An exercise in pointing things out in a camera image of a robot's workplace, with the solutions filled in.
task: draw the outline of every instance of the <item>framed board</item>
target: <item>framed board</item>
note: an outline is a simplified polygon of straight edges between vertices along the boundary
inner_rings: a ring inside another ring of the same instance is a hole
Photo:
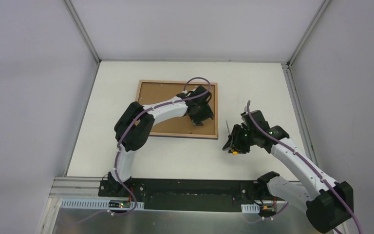
[[[169,100],[181,93],[184,85],[183,81],[140,80],[136,101],[141,105],[147,105]],[[191,82],[186,90],[192,90],[198,85],[205,88],[208,86],[204,82]],[[217,83],[211,83],[210,92],[212,97],[208,104],[214,113],[214,120],[207,119],[203,121],[203,126],[194,126],[188,116],[176,117],[154,125],[150,136],[218,139]]]

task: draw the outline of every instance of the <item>black object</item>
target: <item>black object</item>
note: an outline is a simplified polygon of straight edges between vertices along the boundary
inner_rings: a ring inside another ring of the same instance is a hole
[[[261,199],[255,193],[261,185],[251,180],[131,178],[125,184],[133,188],[135,197],[144,202],[145,209],[152,210],[241,212],[242,204],[253,204],[253,199]],[[98,196],[130,195],[109,173],[100,182]]]
[[[144,110],[144,107],[138,102],[132,102],[125,110],[119,121],[114,126],[115,139],[120,140],[125,130],[131,124],[135,117]],[[131,126],[130,130],[123,139],[122,144],[126,151],[136,151],[140,149],[148,139],[152,126],[154,125],[154,116],[144,113],[139,118],[139,123]]]
[[[336,184],[333,188],[353,211],[354,192],[352,187],[344,181]],[[351,215],[332,191],[320,190],[319,192],[320,195],[315,200],[306,202],[306,216],[316,230],[327,233],[351,218]]]
[[[270,136],[277,140],[289,138],[289,134],[280,126],[269,126],[269,123],[264,119],[261,111],[256,110],[250,113],[254,120],[258,123],[262,130],[267,132]],[[251,121],[248,113],[241,114],[244,123],[236,124],[233,131],[228,136],[227,143],[223,146],[223,150],[228,150],[231,153],[237,152],[239,154],[246,154],[250,152],[250,146],[257,145],[264,148],[270,153],[272,146],[277,143],[266,137]]]
[[[195,97],[204,93],[207,89],[202,85],[199,85],[194,91],[188,91],[185,93],[177,94],[177,97],[181,99]],[[194,125],[202,126],[203,121],[210,118],[214,119],[213,111],[211,110],[208,102],[211,100],[211,92],[207,92],[205,95],[195,98],[192,100],[185,101],[187,105],[186,115],[188,115]]]

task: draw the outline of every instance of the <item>white wall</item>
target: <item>white wall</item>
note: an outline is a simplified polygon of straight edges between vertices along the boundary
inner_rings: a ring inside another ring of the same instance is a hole
[[[320,166],[352,185],[374,233],[374,1],[334,0],[292,71]]]
[[[322,0],[74,0],[102,59],[288,61]]]
[[[0,1],[0,233],[35,233],[96,65],[62,1]]]

